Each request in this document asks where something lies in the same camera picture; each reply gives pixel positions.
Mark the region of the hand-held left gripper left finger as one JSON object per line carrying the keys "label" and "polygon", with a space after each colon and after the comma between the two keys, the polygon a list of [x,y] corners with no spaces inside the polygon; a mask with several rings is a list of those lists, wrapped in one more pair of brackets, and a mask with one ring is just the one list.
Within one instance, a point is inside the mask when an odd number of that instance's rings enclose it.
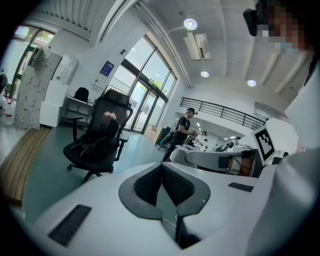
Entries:
{"label": "hand-held left gripper left finger", "polygon": [[[57,201],[35,221],[38,239],[49,256],[176,256],[180,247],[159,220],[142,219],[119,199],[127,178],[153,163],[94,178]],[[49,234],[77,205],[91,210],[67,246]]]}

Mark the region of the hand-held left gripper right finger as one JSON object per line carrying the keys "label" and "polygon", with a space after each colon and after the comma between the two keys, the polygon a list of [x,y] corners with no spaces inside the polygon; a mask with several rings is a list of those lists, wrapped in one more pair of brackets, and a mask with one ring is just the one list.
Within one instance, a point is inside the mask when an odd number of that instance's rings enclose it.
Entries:
{"label": "hand-held left gripper right finger", "polygon": [[165,162],[163,167],[198,182],[181,206],[202,209],[179,213],[188,235],[199,241],[182,249],[176,242],[162,242],[162,256],[249,256],[249,241],[265,208],[272,186],[272,168],[259,178],[220,174]]}

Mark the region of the black mesh office chair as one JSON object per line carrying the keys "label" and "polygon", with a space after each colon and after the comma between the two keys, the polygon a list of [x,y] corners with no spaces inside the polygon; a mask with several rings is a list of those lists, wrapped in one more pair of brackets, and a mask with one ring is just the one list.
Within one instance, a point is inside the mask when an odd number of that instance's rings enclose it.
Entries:
{"label": "black mesh office chair", "polygon": [[107,86],[130,97],[133,114],[124,130],[143,135],[155,132],[176,81],[177,76],[159,48],[144,35]]}
{"label": "black mesh office chair", "polygon": [[85,133],[77,136],[77,121],[81,117],[70,117],[73,142],[63,149],[70,161],[68,170],[77,168],[87,171],[82,184],[92,175],[112,173],[114,162],[120,159],[123,147],[129,140],[122,135],[123,129],[133,114],[130,96],[117,91],[107,91],[93,106],[91,121]]}

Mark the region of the black jacket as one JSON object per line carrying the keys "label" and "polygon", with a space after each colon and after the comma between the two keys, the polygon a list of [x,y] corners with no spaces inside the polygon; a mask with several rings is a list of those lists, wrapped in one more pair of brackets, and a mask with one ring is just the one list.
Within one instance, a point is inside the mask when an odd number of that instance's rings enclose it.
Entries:
{"label": "black jacket", "polygon": [[103,114],[98,127],[79,137],[71,149],[79,152],[80,157],[86,161],[101,160],[116,148],[115,137],[118,130],[117,119],[105,119]]}

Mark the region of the cardboard box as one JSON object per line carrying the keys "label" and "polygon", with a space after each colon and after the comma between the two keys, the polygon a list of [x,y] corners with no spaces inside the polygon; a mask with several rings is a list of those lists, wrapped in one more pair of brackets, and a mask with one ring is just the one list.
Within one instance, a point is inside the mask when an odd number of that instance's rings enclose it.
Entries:
{"label": "cardboard box", "polygon": [[144,135],[154,143],[156,143],[160,133],[161,133],[161,128],[160,130],[158,130],[156,126],[151,124],[148,124],[144,131]]}

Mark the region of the black balcony railing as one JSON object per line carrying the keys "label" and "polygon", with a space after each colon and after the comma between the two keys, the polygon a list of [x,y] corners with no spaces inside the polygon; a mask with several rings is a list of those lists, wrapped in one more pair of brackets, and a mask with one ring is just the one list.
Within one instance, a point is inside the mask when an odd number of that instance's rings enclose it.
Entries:
{"label": "black balcony railing", "polygon": [[184,108],[191,107],[195,109],[196,112],[219,117],[252,130],[257,130],[266,124],[266,121],[236,109],[198,99],[182,97],[180,106]]}

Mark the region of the white metal rack table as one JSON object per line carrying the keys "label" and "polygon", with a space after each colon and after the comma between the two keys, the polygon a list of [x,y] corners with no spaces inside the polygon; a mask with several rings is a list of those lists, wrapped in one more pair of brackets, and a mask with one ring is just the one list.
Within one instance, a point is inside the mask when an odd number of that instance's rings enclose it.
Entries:
{"label": "white metal rack table", "polygon": [[72,121],[70,118],[81,117],[81,119],[78,120],[78,124],[86,129],[91,121],[93,106],[94,105],[90,102],[84,102],[72,96],[68,96],[63,105],[61,123],[71,123]]}

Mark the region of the white cube box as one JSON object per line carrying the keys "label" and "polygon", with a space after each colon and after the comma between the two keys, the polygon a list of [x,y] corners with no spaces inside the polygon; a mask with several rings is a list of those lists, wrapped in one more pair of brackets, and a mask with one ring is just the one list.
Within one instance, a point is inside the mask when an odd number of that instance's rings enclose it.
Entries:
{"label": "white cube box", "polygon": [[62,107],[67,95],[69,86],[59,81],[50,80],[44,101],[48,104]]}
{"label": "white cube box", "polygon": [[39,123],[49,127],[57,127],[61,120],[62,107],[43,101],[40,108]]}

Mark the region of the black rounded bag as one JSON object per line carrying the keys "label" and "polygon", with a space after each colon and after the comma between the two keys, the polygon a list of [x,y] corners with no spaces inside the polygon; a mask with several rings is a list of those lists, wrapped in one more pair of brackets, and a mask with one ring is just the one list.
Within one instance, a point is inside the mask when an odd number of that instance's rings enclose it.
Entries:
{"label": "black rounded bag", "polygon": [[85,87],[79,87],[73,97],[79,101],[87,103],[89,97],[89,90]]}

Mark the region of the ceiling air conditioner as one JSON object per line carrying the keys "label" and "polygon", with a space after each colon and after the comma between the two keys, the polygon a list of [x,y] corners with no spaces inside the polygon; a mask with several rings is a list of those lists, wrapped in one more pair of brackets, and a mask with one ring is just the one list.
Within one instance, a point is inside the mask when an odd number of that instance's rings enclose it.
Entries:
{"label": "ceiling air conditioner", "polygon": [[193,34],[188,32],[183,38],[192,60],[204,60],[210,58],[210,49],[205,33]]}

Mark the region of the group of red-capped water jugs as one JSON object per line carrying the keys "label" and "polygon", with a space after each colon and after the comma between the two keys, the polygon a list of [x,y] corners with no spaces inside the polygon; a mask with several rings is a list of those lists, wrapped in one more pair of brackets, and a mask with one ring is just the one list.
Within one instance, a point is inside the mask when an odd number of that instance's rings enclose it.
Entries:
{"label": "group of red-capped water jugs", "polygon": [[2,121],[6,126],[14,124],[16,120],[16,105],[17,101],[6,96],[2,104]]}

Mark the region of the plastic-wrapped white pallet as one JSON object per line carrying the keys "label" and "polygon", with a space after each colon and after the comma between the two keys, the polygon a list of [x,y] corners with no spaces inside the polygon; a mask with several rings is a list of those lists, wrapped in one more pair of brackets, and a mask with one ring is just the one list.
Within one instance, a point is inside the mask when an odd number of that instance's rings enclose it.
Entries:
{"label": "plastic-wrapped white pallet", "polygon": [[64,54],[53,74],[52,80],[69,86],[79,63],[76,57]]}

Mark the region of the teal face mask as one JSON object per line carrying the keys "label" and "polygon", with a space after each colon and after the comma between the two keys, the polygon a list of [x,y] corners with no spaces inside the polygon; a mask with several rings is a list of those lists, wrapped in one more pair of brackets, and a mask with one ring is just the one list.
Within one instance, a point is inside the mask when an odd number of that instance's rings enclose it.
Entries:
{"label": "teal face mask", "polygon": [[298,53],[300,51],[299,47],[291,42],[280,42],[280,53],[282,55],[288,55],[293,53]]}

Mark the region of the white wall poster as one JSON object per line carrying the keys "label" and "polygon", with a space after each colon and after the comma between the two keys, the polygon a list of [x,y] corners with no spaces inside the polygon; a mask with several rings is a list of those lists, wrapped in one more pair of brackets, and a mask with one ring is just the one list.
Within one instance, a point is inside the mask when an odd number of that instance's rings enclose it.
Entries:
{"label": "white wall poster", "polygon": [[105,76],[102,73],[99,73],[97,77],[93,80],[92,84],[103,89],[107,86],[106,84],[107,79],[108,79],[107,76]]}

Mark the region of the blue wall poster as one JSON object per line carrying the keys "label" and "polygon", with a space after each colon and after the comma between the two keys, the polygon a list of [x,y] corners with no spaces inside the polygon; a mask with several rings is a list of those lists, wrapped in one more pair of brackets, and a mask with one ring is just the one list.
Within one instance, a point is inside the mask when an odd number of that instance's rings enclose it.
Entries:
{"label": "blue wall poster", "polygon": [[100,70],[100,73],[106,77],[108,77],[110,75],[110,73],[112,72],[113,68],[114,68],[114,64],[112,64],[109,61],[106,61],[103,65],[103,67]]}

